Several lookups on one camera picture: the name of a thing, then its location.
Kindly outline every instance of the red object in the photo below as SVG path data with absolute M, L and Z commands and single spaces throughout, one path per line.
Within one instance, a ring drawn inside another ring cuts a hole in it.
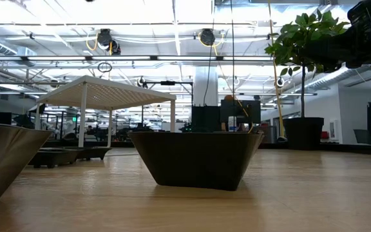
M 322 131 L 321 132 L 321 138 L 322 139 L 328 139 L 328 132 L 327 131 Z

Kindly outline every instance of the white gazebo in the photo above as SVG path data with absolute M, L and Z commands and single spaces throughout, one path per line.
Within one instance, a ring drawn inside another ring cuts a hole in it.
M 40 129 L 39 105 L 42 103 L 57 106 L 81 107 L 79 147 L 84 146 L 86 108 L 109 111 L 108 147 L 111 146 L 111 125 L 113 110 L 143 106 L 145 104 L 171 101 L 170 130 L 175 131 L 176 95 L 147 90 L 128 84 L 84 76 L 72 81 L 37 99 L 35 129 Z

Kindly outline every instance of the black monitor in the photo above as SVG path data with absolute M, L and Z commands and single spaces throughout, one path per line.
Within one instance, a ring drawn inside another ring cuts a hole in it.
M 249 117 L 246 116 L 238 101 L 234 101 L 233 103 L 233 100 L 222 100 L 222 105 L 220 106 L 220 122 L 228 122 L 230 116 L 236 116 L 238 123 L 261 123 L 262 117 L 260 101 L 240 102 Z

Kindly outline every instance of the potted plant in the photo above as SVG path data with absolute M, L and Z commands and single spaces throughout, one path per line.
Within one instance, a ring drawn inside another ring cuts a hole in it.
M 265 49 L 265 53 L 274 56 L 276 65 L 287 66 L 281 71 L 280 76 L 287 73 L 292 76 L 293 72 L 300 69 L 302 71 L 301 117 L 284 120 L 286 136 L 291 148 L 313 150 L 320 143 L 324 120 L 319 117 L 305 117 L 304 86 L 306 72 L 314 72 L 315 75 L 323 72 L 327 67 L 319 61 L 305 57 L 301 51 L 312 41 L 342 34 L 346 30 L 343 27 L 348 23 L 338 21 L 338 18 L 333 19 L 330 11 L 322 14 L 317 10 L 317 15 L 298 15 L 295 23 L 284 25 L 277 40 Z

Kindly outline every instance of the wooden tabletop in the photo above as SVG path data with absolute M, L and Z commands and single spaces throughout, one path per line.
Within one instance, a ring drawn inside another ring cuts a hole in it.
M 233 192 L 157 186 L 134 149 L 27 167 L 0 231 L 371 232 L 371 155 L 259 150 Z

